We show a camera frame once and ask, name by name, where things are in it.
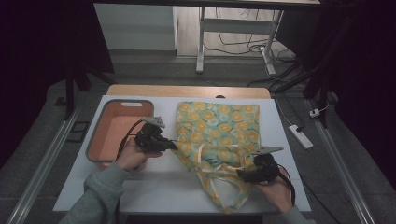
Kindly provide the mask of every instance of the person's hand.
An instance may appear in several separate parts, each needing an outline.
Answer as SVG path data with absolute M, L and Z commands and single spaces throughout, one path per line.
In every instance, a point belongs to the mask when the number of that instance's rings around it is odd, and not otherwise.
M 280 168 L 280 173 L 287 176 L 285 169 Z M 265 198 L 271 203 L 280 213 L 286 213 L 293 205 L 291 204 L 291 193 L 288 185 L 280 177 L 277 177 L 273 183 L 263 185 L 260 183 L 252 184 L 256 189 L 264 194 Z
M 134 138 L 128 140 L 116 164 L 126 171 L 141 170 L 145 167 L 148 158 L 161 157 L 161 152 L 143 152 L 136 145 Z

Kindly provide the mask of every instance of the white device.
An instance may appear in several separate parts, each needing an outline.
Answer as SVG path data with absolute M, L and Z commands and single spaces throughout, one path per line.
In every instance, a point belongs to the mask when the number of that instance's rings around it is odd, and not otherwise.
M 305 149 L 309 149 L 313 146 L 303 132 L 297 132 L 297 125 L 294 124 L 289 126 L 289 130 Z
M 309 111 L 309 116 L 311 116 L 311 118 L 317 117 L 320 115 L 320 111 L 318 109 L 314 109 L 312 111 Z

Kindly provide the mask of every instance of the metal rail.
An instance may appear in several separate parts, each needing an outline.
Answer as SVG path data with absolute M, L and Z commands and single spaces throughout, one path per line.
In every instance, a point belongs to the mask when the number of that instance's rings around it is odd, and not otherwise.
M 314 109 L 307 101 L 307 106 L 309 109 Z M 364 201 L 361 191 L 358 186 L 355 184 L 355 181 L 352 178 L 352 175 L 347 169 L 346 163 L 344 162 L 337 145 L 332 140 L 332 135 L 329 133 L 328 129 L 325 129 L 321 122 L 318 119 L 315 119 L 315 125 L 318 129 L 318 133 L 332 159 L 332 164 L 335 167 L 335 170 L 339 174 L 341 178 L 341 182 L 346 189 L 346 192 L 351 198 L 352 204 L 355 207 L 356 213 L 363 224 L 375 224 L 375 220 L 373 215 L 370 212 L 369 207 L 367 206 L 366 201 Z
M 35 173 L 32 176 L 29 184 L 27 185 L 25 191 L 23 192 L 20 200 L 14 208 L 14 211 L 11 213 L 7 223 L 23 223 L 26 217 L 29 214 L 30 209 L 35 202 L 35 199 L 41 190 L 48 174 L 50 173 L 50 169 L 52 168 L 53 163 L 55 163 L 56 158 L 58 157 L 59 152 L 64 145 L 64 141 L 69 134 L 71 128 L 73 127 L 73 123 L 77 119 L 77 116 L 82 108 L 82 105 L 86 99 L 88 93 L 82 93 L 81 99 L 78 99 L 78 105 L 76 106 L 75 111 L 70 116 L 69 120 L 65 120 L 55 137 L 53 138 L 49 148 L 47 149 L 46 154 L 43 159 L 39 163 Z

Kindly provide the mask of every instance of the flower pattern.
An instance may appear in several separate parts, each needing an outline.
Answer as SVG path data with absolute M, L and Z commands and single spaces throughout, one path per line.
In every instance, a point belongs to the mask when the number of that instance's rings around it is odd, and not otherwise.
M 251 186 L 237 169 L 255 169 L 251 152 L 260 147 L 260 107 L 205 102 L 180 102 L 177 106 L 178 150 L 172 150 L 190 172 L 195 172 L 213 203 L 225 213 L 235 212 Z M 234 204 L 224 205 L 214 189 L 214 178 L 236 185 Z

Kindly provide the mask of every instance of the gray floor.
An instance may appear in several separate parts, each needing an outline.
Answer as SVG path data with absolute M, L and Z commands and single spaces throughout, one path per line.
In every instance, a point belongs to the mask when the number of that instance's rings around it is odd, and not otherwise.
M 112 75 L 112 77 L 119 83 L 244 87 L 251 80 L 268 78 L 264 73 L 262 60 L 258 59 L 205 58 L 205 71 L 199 76 L 195 74 L 195 60 L 190 58 L 149 54 L 139 57 L 134 55 L 129 58 L 123 57 L 123 60 L 115 60 L 115 58 L 113 58 L 113 62 L 116 75 Z M 287 66 L 287 64 L 277 65 L 276 71 L 281 72 Z M 83 106 L 78 121 L 92 120 L 100 98 L 108 88 L 105 82 L 96 77 L 90 75 L 90 80 L 92 81 L 92 89 L 88 93 L 87 103 Z M 252 86 L 268 87 L 272 82 L 273 80 L 267 80 Z M 54 104 L 59 97 L 64 97 L 64 92 L 64 82 L 57 83 L 49 88 L 48 101 L 40 116 L 7 165 L 0 171 L 0 223 L 6 223 L 63 121 L 65 108 Z M 308 108 L 301 92 L 302 88 L 296 87 L 287 91 L 287 95 L 290 104 L 293 105 L 304 121 L 305 135 L 313 142 L 315 147 L 311 150 L 304 150 L 288 131 L 286 131 L 286 134 L 299 172 L 307 186 L 313 190 L 311 192 L 308 188 L 305 188 L 312 212 L 304 215 L 313 218 L 317 223 L 335 223 L 325 208 L 314 197 L 315 193 L 341 223 L 361 223 L 323 145 L 315 122 L 308 116 Z M 292 123 L 301 124 L 283 94 L 278 95 L 278 101 L 287 119 Z M 364 200 L 369 205 L 376 223 L 395 223 L 395 190 L 381 174 L 364 147 L 337 117 L 333 107 L 334 105 L 331 104 L 328 109 L 329 130 L 350 173 L 352 173 L 357 186 L 361 190 Z M 284 119 L 283 121 L 284 127 L 288 127 L 289 124 Z M 72 140 L 78 138 L 79 136 L 75 134 L 68 136 L 68 139 Z M 56 223 L 62 218 L 64 214 L 54 213 L 51 210 L 62 190 L 80 146 L 81 143 L 75 142 L 64 144 L 25 223 Z M 253 219 L 250 222 L 258 223 L 257 219 Z M 265 216 L 263 219 L 263 223 L 277 223 L 276 216 Z M 156 219 L 142 216 L 133 217 L 132 220 L 134 223 L 155 223 Z M 170 217 L 161 219 L 162 223 L 172 223 L 170 220 Z M 238 222 L 242 222 L 242 219 L 235 218 L 234 223 Z

